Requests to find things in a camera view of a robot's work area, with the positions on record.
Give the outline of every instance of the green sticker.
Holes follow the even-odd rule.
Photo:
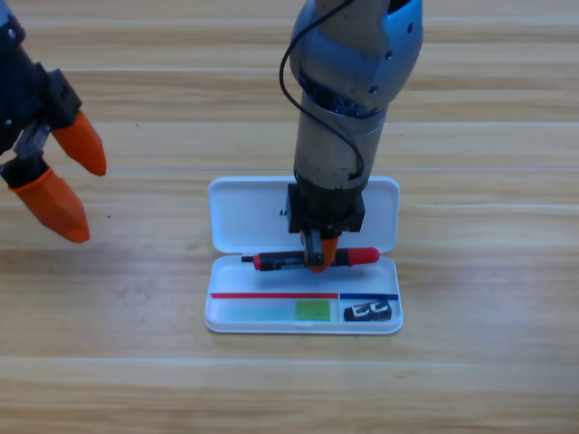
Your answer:
[[[298,321],[329,321],[329,301],[298,301],[296,319]]]

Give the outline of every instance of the red pen cap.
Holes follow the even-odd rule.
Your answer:
[[[374,247],[364,247],[347,250],[348,267],[355,265],[375,264],[380,260],[380,252]]]
[[[261,271],[261,255],[255,255],[253,257],[253,267],[258,271]]]

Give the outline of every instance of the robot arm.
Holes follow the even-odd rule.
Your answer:
[[[422,0],[308,0],[299,15],[281,65],[303,89],[288,216],[315,272],[362,227],[386,112],[421,48]]]
[[[0,175],[45,226],[74,242],[86,241],[84,208],[43,160],[52,133],[65,153],[95,175],[107,170],[102,142],[81,110],[81,100],[61,71],[33,63],[21,44],[25,33],[0,0]]]

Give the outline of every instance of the blue stripe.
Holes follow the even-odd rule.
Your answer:
[[[398,301],[397,294],[340,294],[340,300],[388,300]]]

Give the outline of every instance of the white box lid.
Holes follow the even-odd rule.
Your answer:
[[[298,234],[288,233],[286,201],[291,176],[223,177],[209,185],[213,242],[222,253],[246,255],[302,250]],[[394,248],[400,187],[387,176],[372,176],[363,191],[365,218],[360,232],[344,232],[338,247]]]

